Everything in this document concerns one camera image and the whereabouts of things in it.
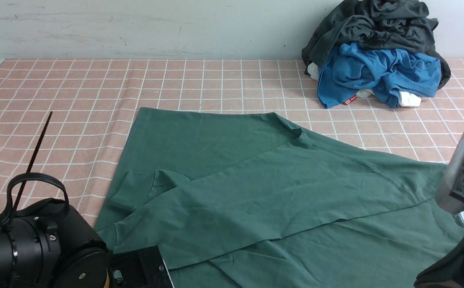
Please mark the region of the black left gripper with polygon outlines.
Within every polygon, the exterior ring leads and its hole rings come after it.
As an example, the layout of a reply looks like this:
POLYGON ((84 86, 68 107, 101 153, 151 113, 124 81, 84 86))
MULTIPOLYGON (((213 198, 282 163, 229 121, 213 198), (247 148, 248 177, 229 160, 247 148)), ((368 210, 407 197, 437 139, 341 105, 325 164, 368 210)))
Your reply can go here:
POLYGON ((110 288, 173 288, 158 246, 114 254, 108 266, 110 288))

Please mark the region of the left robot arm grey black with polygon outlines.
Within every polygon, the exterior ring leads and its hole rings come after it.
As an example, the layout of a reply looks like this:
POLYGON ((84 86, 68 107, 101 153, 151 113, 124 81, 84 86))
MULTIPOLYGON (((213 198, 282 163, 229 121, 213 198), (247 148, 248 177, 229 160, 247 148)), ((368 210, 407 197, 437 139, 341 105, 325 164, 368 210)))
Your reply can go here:
POLYGON ((72 206, 46 228, 40 219, 62 211, 48 198, 0 227, 0 288, 172 288, 159 248, 114 254, 72 206))

